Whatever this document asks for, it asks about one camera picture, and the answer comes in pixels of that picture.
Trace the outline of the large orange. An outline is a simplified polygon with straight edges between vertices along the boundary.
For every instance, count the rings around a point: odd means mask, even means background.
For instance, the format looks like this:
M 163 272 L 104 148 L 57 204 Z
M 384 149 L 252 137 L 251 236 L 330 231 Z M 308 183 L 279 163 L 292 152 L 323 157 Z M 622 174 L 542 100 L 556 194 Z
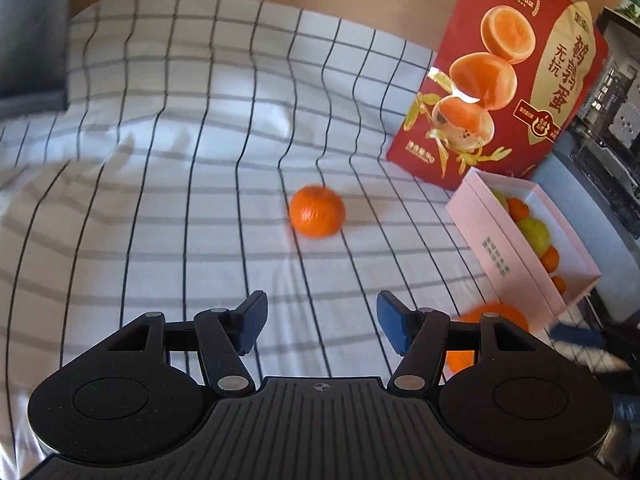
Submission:
M 481 306 L 475 307 L 472 310 L 469 310 L 469 312 L 462 314 L 459 320 L 465 323 L 477 323 L 482 315 L 487 312 L 497 313 L 517 325 L 519 328 L 528 330 L 528 322 L 525 315 L 517 308 L 512 307 L 510 304 L 505 304 L 504 302 L 490 302 L 489 304 L 482 304 Z M 471 350 L 449 351 L 446 356 L 446 364 L 452 374 L 457 374 L 460 370 L 465 370 L 474 364 L 474 352 Z

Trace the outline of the large green guava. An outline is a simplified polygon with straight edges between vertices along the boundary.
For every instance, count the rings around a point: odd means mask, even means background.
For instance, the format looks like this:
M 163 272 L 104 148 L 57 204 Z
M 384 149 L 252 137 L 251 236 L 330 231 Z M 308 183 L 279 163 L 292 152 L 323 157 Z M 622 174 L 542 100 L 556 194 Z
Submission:
M 529 246 L 538 258 L 541 258 L 551 246 L 551 235 L 548 226 L 533 217 L 524 218 L 516 222 Z

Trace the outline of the small green guava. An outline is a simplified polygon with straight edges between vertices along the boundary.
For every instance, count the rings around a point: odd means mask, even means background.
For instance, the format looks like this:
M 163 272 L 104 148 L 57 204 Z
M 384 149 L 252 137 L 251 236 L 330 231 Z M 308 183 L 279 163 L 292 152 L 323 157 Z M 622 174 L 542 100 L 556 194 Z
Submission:
M 500 192 L 499 190 L 496 190 L 495 188 L 491 189 L 491 193 L 494 194 L 496 200 L 498 200 L 498 202 L 500 203 L 500 205 L 502 206 L 502 208 L 506 211 L 509 212 L 509 204 L 508 201 L 506 200 L 506 196 L 503 195 L 503 192 Z

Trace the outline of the small tangerine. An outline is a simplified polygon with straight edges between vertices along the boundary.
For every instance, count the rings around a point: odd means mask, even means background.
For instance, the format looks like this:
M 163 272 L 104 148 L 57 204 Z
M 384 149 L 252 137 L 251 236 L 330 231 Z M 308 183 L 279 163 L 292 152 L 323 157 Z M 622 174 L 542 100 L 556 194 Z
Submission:
M 567 284 L 566 281 L 564 280 L 564 278 L 562 278 L 561 275 L 558 274 L 554 274 L 551 277 L 551 281 L 553 283 L 553 285 L 555 286 L 556 290 L 559 292 L 559 294 L 561 296 L 563 296 L 566 292 L 567 289 Z

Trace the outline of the pink cardboard box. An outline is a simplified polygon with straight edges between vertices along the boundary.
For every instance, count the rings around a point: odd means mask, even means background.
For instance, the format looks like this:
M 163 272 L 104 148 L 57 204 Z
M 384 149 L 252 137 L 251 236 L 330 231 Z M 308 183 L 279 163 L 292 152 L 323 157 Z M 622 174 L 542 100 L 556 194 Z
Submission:
M 496 199 L 495 192 L 516 197 L 547 226 L 559 251 L 562 294 L 552 283 L 525 236 Z M 570 222 L 535 182 L 471 169 L 446 205 L 446 211 L 472 249 L 500 300 L 526 317 L 540 332 L 588 296 L 601 272 Z

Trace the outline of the computer case glass panel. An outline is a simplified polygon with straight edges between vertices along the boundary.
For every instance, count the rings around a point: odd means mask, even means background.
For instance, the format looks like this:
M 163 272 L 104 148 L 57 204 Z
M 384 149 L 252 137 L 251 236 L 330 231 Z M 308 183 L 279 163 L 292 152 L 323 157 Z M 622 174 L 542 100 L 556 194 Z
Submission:
M 639 25 L 605 8 L 608 57 L 577 116 L 534 172 L 600 268 L 592 304 L 639 323 Z

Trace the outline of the checkered white tablecloth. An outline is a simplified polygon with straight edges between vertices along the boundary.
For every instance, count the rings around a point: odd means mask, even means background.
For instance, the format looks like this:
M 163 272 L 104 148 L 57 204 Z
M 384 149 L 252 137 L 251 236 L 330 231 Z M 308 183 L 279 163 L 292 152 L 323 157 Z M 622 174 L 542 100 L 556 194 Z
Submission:
M 70 24 L 64 113 L 1 126 L 6 479 L 604 479 L 594 378 L 494 312 L 446 205 L 385 155 L 424 50 L 254 0 L 104 0 Z M 341 231 L 297 233 L 304 186 Z M 194 316 L 255 290 L 266 325 L 216 393 Z M 450 317 L 429 392 L 376 298 Z

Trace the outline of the red snack bag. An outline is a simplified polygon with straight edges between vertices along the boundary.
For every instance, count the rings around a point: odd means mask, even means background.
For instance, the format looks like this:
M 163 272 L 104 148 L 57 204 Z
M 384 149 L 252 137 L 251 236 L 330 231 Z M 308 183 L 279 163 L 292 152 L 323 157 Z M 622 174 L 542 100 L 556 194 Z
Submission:
M 386 157 L 450 190 L 472 168 L 525 178 L 607 58 L 587 3 L 458 0 Z

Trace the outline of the dark monitor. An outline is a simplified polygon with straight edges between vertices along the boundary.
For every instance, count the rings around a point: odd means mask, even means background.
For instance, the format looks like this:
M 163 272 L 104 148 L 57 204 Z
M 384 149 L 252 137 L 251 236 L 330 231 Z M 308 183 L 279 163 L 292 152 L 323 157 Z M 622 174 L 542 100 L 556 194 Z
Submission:
M 1 0 L 1 118 L 67 108 L 70 0 Z

